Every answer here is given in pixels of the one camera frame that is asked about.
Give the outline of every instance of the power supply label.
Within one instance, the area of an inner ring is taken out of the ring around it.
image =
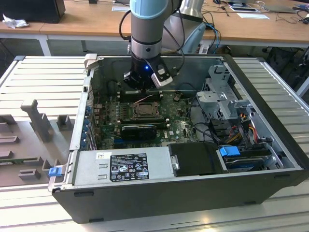
[[[111,156],[110,167],[113,182],[149,179],[146,153]]]

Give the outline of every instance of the black computer case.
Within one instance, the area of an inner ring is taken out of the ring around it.
[[[66,8],[63,0],[0,0],[2,14],[28,22],[58,23]]]

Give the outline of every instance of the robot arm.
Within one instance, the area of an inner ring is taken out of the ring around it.
[[[175,47],[175,42],[170,42],[170,36],[163,33],[164,26],[166,24],[166,28],[171,30],[170,23],[173,19],[170,16],[181,7],[182,11],[185,11],[184,14],[187,12],[195,13],[191,10],[193,8],[201,9],[202,4],[203,0],[131,0],[132,65],[131,70],[124,75],[124,82],[132,88],[140,90],[152,88],[154,85],[160,88],[171,83],[172,78],[178,74],[179,70],[168,68],[160,56],[163,40],[165,44],[172,44]],[[176,37],[179,44],[182,44],[183,38],[186,37],[183,34],[183,27],[174,29],[173,33],[181,34]]]

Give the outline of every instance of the blue tab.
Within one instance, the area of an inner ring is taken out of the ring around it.
[[[239,156],[240,152],[236,146],[224,146],[220,148],[221,156]]]
[[[50,168],[48,175],[50,177],[52,177],[52,176],[62,176],[61,171],[62,171],[61,167]]]

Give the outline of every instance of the wooden desk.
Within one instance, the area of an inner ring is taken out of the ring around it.
[[[267,4],[286,4],[293,6],[296,1],[265,0]],[[50,56],[48,40],[81,40],[81,41],[122,41],[118,33],[119,22],[124,12],[113,12],[112,3],[88,1],[65,1],[66,12],[58,24],[30,23],[29,28],[8,29],[0,26],[0,37],[31,38],[40,41],[44,55]],[[307,47],[309,45],[309,25],[301,22],[289,24],[284,20],[276,21],[277,14],[263,13],[270,20],[245,19],[236,13],[229,13],[217,8],[211,0],[207,0],[203,9],[213,12],[216,28],[221,32],[221,44],[251,46]],[[280,14],[280,17],[291,20],[295,14]],[[211,22],[209,14],[205,17]],[[131,32],[130,16],[123,23],[124,35]],[[206,31],[202,43],[208,46],[214,39],[212,31]]]
[[[298,3],[289,0],[266,0],[265,2],[269,5],[285,4],[291,7]],[[208,1],[208,5],[204,5],[203,9],[218,10],[216,8],[218,5],[212,1]],[[220,13],[212,13],[216,28],[222,35],[222,44],[288,47],[307,47],[309,45],[309,25],[302,22],[290,24],[284,20],[276,21],[277,13],[267,13],[264,10],[262,10],[263,15],[270,19],[241,18],[238,14],[231,13],[232,10],[229,7],[225,6],[225,8],[230,16],[227,16],[222,9],[218,10]],[[300,12],[299,14],[305,17],[307,13]],[[293,22],[291,16],[298,17],[296,14],[279,14],[279,16],[291,22]],[[209,14],[205,14],[205,17],[211,22]],[[213,40],[213,32],[212,34],[206,32],[203,39],[205,41]]]
[[[112,3],[65,1],[66,12],[58,24],[44,24],[40,32],[53,35],[116,36],[124,12],[112,11]],[[130,15],[123,23],[123,33],[131,33]]]

